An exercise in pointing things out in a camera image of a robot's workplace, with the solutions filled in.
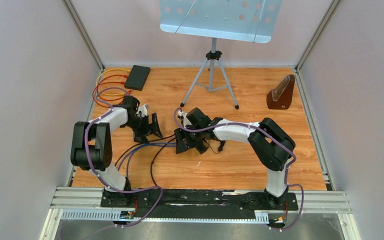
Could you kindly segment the black power adapter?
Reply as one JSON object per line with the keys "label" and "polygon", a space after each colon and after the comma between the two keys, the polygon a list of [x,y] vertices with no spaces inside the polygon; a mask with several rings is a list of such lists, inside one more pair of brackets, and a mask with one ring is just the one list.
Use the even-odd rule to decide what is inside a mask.
{"label": "black power adapter", "polygon": [[220,152],[223,151],[225,144],[226,144],[226,141],[225,141],[225,140],[221,140],[221,141],[219,142],[219,146],[218,146],[218,148],[217,148],[217,152],[218,152],[218,153],[220,153]]}

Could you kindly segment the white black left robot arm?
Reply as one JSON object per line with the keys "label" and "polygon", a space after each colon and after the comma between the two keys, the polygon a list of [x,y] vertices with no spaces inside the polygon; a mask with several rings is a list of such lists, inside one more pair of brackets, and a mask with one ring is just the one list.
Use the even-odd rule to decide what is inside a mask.
{"label": "white black left robot arm", "polygon": [[148,144],[149,135],[163,138],[157,113],[149,113],[148,104],[140,104],[137,98],[127,95],[120,104],[110,105],[103,115],[76,122],[70,152],[71,164],[92,172],[106,191],[114,193],[115,202],[122,207],[132,203],[134,191],[128,178],[112,163],[111,133],[125,127],[132,129],[136,143]]}

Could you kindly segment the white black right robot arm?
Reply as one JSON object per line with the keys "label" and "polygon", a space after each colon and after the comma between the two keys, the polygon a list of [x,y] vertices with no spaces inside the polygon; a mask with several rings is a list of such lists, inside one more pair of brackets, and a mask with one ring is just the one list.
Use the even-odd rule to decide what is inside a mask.
{"label": "white black right robot arm", "polygon": [[189,112],[180,107],[174,111],[176,154],[196,149],[206,152],[206,140],[220,143],[234,141],[251,146],[255,155],[267,169],[264,189],[266,204],[278,209],[286,201],[288,192],[287,168],[296,159],[293,151],[296,143],[271,118],[260,122],[237,122],[223,117],[210,119],[199,108]]}

